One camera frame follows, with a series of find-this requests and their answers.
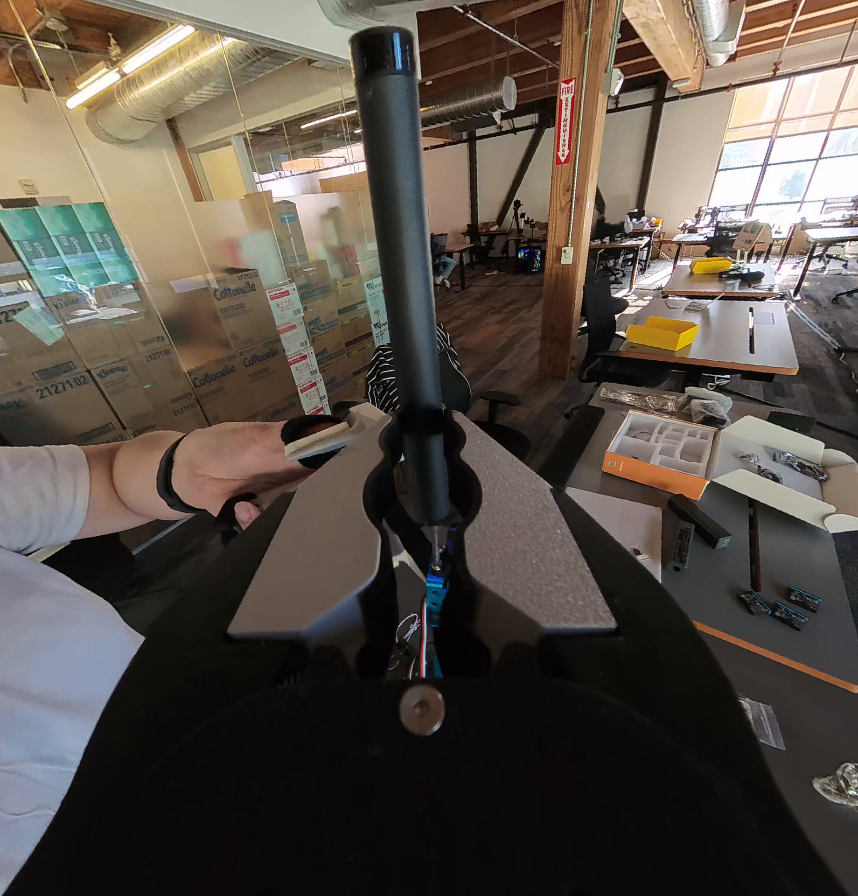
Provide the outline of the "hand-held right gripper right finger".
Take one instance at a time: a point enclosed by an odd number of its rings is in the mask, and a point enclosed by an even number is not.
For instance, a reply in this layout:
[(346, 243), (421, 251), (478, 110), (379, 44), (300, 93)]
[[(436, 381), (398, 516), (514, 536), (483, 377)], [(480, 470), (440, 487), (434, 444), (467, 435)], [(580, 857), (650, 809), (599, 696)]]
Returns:
[(454, 518), (437, 613), (442, 676), (486, 676), (511, 644), (618, 626), (551, 487), (458, 412), (445, 412)]

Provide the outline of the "blue toy robot arm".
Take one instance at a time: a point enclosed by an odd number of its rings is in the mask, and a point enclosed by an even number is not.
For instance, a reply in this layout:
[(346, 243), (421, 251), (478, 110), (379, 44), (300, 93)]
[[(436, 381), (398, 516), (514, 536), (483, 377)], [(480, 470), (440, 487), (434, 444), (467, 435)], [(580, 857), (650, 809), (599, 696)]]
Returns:
[(424, 576), (406, 551), (399, 552), (393, 559), (396, 568), (404, 566), (416, 574), (424, 588), (416, 610), (405, 612), (398, 623), (387, 667), (390, 678), (415, 680), (442, 677), (438, 654), (441, 610), (452, 580), (455, 542), (461, 529), (459, 521), (446, 528), (444, 543), (437, 551), (438, 557), (430, 559), (428, 572)]

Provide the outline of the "black electric screwdriver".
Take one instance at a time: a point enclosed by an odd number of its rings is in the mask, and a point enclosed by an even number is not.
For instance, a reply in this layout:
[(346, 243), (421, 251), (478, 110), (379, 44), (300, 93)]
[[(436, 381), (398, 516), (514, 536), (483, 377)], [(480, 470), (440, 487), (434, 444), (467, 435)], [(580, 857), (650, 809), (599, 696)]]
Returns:
[(377, 26), (358, 31), (349, 45), (404, 456), (416, 519), (432, 528), (432, 569), (439, 572), (449, 496), (413, 36)]

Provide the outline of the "person's left forearm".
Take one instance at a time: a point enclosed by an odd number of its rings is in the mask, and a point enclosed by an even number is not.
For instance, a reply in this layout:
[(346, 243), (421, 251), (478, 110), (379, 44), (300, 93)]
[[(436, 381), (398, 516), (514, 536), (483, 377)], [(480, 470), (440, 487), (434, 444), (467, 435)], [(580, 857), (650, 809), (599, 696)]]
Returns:
[(174, 519), (156, 474), (176, 432), (80, 447), (0, 447), (0, 548), (17, 554)]

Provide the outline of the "dark grey desk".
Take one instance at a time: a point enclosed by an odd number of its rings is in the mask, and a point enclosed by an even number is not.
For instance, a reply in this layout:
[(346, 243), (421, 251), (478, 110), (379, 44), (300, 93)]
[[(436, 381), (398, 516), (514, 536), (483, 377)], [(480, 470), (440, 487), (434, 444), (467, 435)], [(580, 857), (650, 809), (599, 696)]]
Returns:
[[(663, 530), (677, 523), (667, 493), (602, 472), (604, 451), (628, 409), (603, 402), (595, 392), (585, 404), (601, 407), (605, 415), (566, 487), (658, 507)], [(787, 587), (796, 586), (822, 600), (796, 632), (770, 616), (751, 615), (737, 599), (750, 587), (748, 498), (709, 485), (699, 505), (732, 534), (731, 542), (714, 550), (695, 538), (688, 569), (662, 572), (663, 586), (697, 629), (858, 693), (858, 635), (833, 536), (768, 506), (757, 511), (763, 598), (783, 602)]]
[(769, 705), (784, 749), (761, 746), (796, 820), (849, 894), (858, 895), (858, 812), (825, 799), (814, 778), (858, 763), (858, 693), (703, 633), (740, 696)]

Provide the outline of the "person's left hand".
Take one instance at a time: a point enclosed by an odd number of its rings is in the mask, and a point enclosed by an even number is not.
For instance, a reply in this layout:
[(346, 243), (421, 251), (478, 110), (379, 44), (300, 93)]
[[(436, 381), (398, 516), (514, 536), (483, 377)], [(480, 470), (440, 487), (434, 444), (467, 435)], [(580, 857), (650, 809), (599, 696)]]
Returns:
[(226, 423), (186, 435), (167, 480), (183, 504), (217, 518), (235, 500), (233, 521), (247, 528), (257, 500), (294, 490), (313, 469), (286, 458), (287, 421)]

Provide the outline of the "striped cloth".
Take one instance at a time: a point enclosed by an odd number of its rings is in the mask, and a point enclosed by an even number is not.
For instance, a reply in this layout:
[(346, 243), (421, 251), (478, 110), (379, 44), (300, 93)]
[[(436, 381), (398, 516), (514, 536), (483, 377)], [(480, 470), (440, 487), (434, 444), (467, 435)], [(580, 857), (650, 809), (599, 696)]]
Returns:
[[(447, 355), (454, 369), (462, 373), (460, 358), (441, 322), (437, 323), (436, 333), (439, 354)], [(366, 399), (384, 414), (391, 415), (398, 411), (398, 387), (390, 343), (378, 345), (373, 352), (366, 376)]]

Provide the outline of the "black wrist rest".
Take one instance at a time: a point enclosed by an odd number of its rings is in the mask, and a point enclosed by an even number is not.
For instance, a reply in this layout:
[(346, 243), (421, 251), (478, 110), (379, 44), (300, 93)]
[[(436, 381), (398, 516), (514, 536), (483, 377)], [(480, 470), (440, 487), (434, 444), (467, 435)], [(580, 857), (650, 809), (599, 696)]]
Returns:
[(569, 409), (567, 426), (537, 472), (554, 489), (564, 489), (605, 415), (598, 406), (585, 404)]

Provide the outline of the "bag of black parts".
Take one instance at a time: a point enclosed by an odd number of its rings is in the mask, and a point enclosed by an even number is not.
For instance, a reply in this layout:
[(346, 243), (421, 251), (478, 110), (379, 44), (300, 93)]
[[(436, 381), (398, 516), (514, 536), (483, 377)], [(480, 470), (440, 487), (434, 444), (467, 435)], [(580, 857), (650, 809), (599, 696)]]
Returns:
[(829, 479), (829, 472), (823, 465), (806, 460), (796, 454), (768, 447), (767, 455), (770, 465), (765, 465), (759, 454), (755, 453), (742, 453), (737, 455), (737, 459), (750, 467), (759, 476), (778, 485), (783, 484), (783, 476), (782, 473), (777, 470), (778, 466), (790, 469), (794, 473), (813, 479), (819, 483), (824, 483)]

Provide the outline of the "wooden pillar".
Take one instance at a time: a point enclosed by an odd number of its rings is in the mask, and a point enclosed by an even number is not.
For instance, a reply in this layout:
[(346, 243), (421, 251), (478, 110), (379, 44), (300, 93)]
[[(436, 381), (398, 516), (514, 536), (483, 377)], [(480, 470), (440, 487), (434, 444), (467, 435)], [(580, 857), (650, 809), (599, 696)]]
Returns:
[[(620, 2), (564, 2), (558, 83), (575, 77), (578, 90), (572, 157), (564, 166), (554, 163), (556, 111), (554, 117), (538, 354), (538, 372), (547, 378), (567, 379), (577, 359), (608, 83), (620, 23)], [(571, 265), (563, 266), (559, 257), (565, 245), (574, 246), (574, 258)]]

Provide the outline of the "person's white shirt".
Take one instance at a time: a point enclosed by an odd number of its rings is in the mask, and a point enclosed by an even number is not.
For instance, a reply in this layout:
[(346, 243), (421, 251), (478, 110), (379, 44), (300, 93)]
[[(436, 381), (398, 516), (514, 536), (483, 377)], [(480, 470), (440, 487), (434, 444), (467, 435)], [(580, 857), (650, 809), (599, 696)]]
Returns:
[(0, 548), (0, 894), (59, 810), (142, 642), (103, 599)]

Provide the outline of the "red and white sign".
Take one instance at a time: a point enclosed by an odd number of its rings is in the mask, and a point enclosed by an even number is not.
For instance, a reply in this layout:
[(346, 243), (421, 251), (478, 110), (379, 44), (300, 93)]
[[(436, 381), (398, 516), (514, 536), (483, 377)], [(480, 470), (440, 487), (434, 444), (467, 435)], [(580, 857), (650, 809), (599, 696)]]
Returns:
[(577, 90), (578, 79), (575, 77), (561, 80), (558, 83), (554, 144), (554, 163), (556, 166), (569, 164), (572, 157)]

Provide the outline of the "crumpled clear plastic bag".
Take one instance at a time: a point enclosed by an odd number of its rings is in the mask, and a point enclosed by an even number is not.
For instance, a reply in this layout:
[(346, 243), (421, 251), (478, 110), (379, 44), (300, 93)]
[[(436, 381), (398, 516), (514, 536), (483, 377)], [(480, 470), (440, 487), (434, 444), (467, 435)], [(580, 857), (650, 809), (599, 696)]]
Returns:
[(858, 763), (843, 763), (832, 774), (813, 778), (811, 784), (823, 798), (858, 813)]

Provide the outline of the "ceiling strip lamp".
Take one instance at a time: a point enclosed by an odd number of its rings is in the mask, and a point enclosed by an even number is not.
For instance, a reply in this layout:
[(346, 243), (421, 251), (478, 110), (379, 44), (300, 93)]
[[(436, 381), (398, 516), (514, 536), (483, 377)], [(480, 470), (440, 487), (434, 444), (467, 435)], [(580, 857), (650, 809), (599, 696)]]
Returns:
[(74, 92), (65, 99), (65, 107), (73, 110), (85, 105), (118, 84), (125, 76), (138, 71), (143, 65), (152, 62), (169, 49), (177, 46), (195, 31), (196, 28), (192, 25), (178, 24), (167, 28), (154, 39), (142, 45), (141, 48), (125, 55), (117, 62), (99, 63), (80, 78)]

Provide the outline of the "large window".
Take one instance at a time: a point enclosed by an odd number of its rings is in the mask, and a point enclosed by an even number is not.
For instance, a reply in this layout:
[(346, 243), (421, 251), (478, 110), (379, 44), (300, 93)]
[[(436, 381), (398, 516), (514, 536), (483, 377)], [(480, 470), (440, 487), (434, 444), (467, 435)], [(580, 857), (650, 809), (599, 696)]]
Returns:
[(778, 229), (858, 210), (858, 63), (738, 89), (708, 199)]

